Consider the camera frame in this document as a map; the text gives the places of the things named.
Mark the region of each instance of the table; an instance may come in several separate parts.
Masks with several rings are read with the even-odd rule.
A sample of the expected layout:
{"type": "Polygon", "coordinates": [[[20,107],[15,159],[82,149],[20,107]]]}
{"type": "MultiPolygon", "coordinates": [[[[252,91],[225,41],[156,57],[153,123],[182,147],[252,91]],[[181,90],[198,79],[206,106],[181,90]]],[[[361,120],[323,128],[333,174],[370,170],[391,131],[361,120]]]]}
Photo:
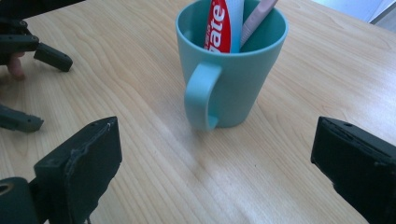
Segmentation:
{"type": "Polygon", "coordinates": [[[33,165],[86,124],[120,122],[121,167],[99,223],[365,223],[310,162],[319,116],[396,145],[396,34],[309,0],[282,0],[282,52],[247,120],[201,133],[186,120],[175,18],[190,0],[88,0],[28,21],[67,53],[70,72],[34,61],[4,77],[0,103],[45,120],[0,131],[0,179],[33,165]]]}

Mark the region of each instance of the finger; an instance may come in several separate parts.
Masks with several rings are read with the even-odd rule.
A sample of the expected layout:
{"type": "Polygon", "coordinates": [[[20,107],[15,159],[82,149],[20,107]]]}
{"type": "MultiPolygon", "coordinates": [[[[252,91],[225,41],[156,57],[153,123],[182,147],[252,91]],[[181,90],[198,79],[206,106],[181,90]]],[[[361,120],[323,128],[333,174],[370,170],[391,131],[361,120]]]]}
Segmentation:
{"type": "Polygon", "coordinates": [[[19,59],[18,56],[16,56],[19,53],[16,53],[11,56],[9,59],[9,63],[7,65],[8,72],[17,80],[24,80],[25,75],[22,70],[21,66],[21,60],[19,59]]]}

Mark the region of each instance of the tabletop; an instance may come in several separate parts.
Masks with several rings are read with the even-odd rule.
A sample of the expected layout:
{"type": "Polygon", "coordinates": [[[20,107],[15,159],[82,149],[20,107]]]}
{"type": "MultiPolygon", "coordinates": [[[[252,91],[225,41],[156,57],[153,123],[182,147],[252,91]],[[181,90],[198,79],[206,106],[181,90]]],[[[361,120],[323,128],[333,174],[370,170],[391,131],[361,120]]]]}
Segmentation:
{"type": "Polygon", "coordinates": [[[198,132],[183,105],[175,19],[191,0],[88,0],[26,20],[68,54],[68,73],[22,58],[1,68],[0,103],[45,122],[0,130],[0,179],[88,123],[117,116],[123,161],[99,223],[366,223],[310,162],[318,117],[396,145],[396,34],[309,0],[280,0],[290,31],[247,120],[198,132]]]}

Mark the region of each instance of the mug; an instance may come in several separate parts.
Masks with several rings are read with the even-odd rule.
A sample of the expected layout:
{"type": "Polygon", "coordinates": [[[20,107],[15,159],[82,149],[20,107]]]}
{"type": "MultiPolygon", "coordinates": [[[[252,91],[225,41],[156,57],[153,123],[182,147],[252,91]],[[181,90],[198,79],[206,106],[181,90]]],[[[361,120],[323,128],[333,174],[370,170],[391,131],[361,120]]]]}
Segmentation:
{"type": "MultiPolygon", "coordinates": [[[[289,30],[274,8],[240,52],[209,51],[204,44],[210,2],[193,2],[176,19],[186,116],[193,128],[203,131],[233,127],[248,117],[289,30]]],[[[259,3],[245,1],[244,20],[259,3]]]]}

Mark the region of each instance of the red toothpaste label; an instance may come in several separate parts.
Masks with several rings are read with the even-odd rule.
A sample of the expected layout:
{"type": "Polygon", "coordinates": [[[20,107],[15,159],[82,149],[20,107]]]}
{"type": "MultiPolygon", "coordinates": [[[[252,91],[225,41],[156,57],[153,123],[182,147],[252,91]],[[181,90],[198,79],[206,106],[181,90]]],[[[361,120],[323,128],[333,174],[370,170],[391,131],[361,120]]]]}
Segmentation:
{"type": "Polygon", "coordinates": [[[230,16],[225,0],[212,0],[207,19],[205,49],[214,52],[231,51],[230,16]]]}

